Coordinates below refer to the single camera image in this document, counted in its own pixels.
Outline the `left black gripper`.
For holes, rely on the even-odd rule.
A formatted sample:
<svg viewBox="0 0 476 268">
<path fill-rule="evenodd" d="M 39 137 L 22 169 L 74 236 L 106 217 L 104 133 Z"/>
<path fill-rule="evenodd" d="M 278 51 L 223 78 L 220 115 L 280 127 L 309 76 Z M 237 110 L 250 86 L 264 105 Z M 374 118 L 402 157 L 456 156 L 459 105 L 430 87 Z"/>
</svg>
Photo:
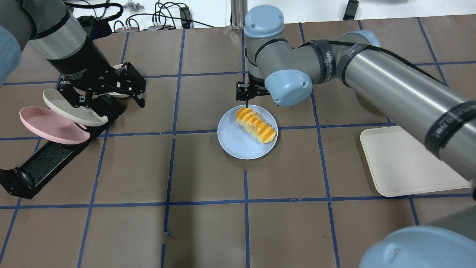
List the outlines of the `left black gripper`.
<svg viewBox="0 0 476 268">
<path fill-rule="evenodd" d="M 80 80 L 62 79 L 57 91 L 69 105 L 67 119 L 97 119 L 99 116 L 120 116 L 125 111 L 110 93 L 130 96 L 140 108 L 145 107 L 146 81 L 132 63 L 120 68 L 101 68 L 101 73 Z"/>
</svg>

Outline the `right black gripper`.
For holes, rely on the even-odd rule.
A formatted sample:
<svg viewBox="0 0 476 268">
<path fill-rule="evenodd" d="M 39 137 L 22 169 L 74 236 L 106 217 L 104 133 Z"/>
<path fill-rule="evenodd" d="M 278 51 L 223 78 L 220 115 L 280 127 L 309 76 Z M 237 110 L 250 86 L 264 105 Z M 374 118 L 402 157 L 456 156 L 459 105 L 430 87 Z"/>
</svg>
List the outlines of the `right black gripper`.
<svg viewBox="0 0 476 268">
<path fill-rule="evenodd" d="M 248 83 L 237 82 L 236 83 L 236 101 L 241 101 L 245 104 L 245 107 L 249 107 L 250 98 L 256 96 L 269 96 L 270 93 L 265 87 L 264 79 L 257 78 L 251 73 L 248 73 Z"/>
</svg>

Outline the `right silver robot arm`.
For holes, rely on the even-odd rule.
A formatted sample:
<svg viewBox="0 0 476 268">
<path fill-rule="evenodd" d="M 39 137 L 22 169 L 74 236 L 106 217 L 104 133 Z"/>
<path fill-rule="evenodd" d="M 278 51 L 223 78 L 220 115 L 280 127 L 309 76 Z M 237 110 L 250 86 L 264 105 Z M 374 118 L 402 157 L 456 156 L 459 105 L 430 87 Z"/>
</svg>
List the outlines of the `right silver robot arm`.
<svg viewBox="0 0 476 268">
<path fill-rule="evenodd" d="M 270 95 L 279 106 L 306 99 L 313 85 L 339 78 L 469 181 L 475 198 L 475 101 L 456 93 L 360 30 L 293 48 L 284 16 L 271 5 L 244 18 L 250 64 L 247 101 Z M 364 253 L 361 268 L 474 268 L 475 207 L 397 230 Z"/>
</svg>

